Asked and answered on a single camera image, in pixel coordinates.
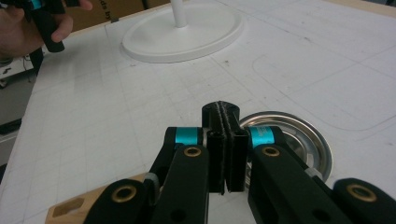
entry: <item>white stand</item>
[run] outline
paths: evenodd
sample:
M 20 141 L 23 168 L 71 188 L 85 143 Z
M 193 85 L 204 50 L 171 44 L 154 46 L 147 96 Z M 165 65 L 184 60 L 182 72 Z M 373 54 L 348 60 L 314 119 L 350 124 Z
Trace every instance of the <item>white stand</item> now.
M 239 13 L 213 4 L 171 0 L 166 8 L 133 26 L 122 45 L 132 58 L 147 63 L 176 63 L 206 56 L 242 33 Z

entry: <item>white table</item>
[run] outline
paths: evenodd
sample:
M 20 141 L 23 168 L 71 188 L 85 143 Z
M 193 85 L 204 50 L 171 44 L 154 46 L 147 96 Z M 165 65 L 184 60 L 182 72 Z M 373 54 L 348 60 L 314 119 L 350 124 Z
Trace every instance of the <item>white table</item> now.
M 146 172 L 168 126 L 200 126 L 222 100 L 241 118 L 278 110 L 332 148 L 327 184 L 357 177 L 396 198 L 396 20 L 319 0 L 220 0 L 246 19 L 231 46 L 150 64 L 120 47 L 143 14 L 64 41 L 45 58 L 1 185 L 0 223 Z M 246 194 L 211 196 L 209 223 L 255 223 Z

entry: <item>metal bowl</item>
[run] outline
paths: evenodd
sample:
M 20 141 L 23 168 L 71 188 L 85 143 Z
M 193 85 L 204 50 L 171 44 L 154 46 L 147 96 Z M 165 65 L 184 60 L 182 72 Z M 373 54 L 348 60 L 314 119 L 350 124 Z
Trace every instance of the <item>metal bowl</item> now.
M 332 170 L 332 153 L 320 132 L 310 123 L 291 114 L 266 111 L 240 120 L 241 127 L 278 126 L 286 136 L 291 149 L 310 167 L 322 174 L 325 182 Z M 247 163 L 247 187 L 250 182 L 251 162 Z

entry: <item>human hand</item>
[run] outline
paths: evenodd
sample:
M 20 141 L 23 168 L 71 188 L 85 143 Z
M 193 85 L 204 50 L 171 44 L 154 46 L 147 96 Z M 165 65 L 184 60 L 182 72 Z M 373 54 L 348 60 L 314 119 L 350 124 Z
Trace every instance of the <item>human hand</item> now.
M 79 0 L 80 7 L 92 9 L 90 0 Z M 52 33 L 54 42 L 67 38 L 73 29 L 73 19 L 67 14 L 53 15 L 58 28 Z M 9 6 L 0 9 L 0 60 L 21 57 L 43 46 L 44 42 L 35 23 L 24 18 L 21 8 Z

